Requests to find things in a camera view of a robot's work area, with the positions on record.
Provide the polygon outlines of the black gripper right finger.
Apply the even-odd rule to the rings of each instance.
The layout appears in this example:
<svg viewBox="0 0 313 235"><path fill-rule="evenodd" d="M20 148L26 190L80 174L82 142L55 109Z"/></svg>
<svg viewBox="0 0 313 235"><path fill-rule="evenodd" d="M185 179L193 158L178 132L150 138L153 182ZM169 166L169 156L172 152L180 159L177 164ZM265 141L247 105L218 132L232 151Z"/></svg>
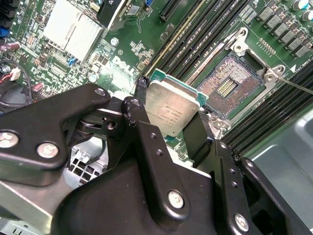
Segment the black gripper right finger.
<svg viewBox="0 0 313 235"><path fill-rule="evenodd" d="M310 229L252 160L216 139L202 112L183 129L193 167L208 173L213 218L222 235L309 235Z"/></svg>

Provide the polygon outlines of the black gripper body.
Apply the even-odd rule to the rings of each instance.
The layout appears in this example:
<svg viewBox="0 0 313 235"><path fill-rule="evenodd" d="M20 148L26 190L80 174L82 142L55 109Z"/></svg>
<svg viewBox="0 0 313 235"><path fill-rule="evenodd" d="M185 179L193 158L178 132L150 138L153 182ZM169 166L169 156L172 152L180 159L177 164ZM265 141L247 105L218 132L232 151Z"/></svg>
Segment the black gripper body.
<svg viewBox="0 0 313 235"><path fill-rule="evenodd" d="M72 191L57 208L53 235L226 235L215 213L213 181L198 170L176 165L191 202L189 218L176 230L151 217L136 161L118 165Z"/></svg>

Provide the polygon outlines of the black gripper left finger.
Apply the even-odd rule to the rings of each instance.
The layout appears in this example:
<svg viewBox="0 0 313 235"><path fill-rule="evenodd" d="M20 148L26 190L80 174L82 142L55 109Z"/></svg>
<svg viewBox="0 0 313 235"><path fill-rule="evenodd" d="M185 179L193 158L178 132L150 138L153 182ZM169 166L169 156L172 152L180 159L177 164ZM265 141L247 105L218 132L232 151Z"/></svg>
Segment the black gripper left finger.
<svg viewBox="0 0 313 235"><path fill-rule="evenodd" d="M106 90L86 84L5 114L0 119L1 179L51 185L69 162L69 148L99 133L113 140L108 171L136 161L151 217L165 229L178 229L191 206L162 134L149 122L148 85L141 79L134 96L113 102Z"/></svg>

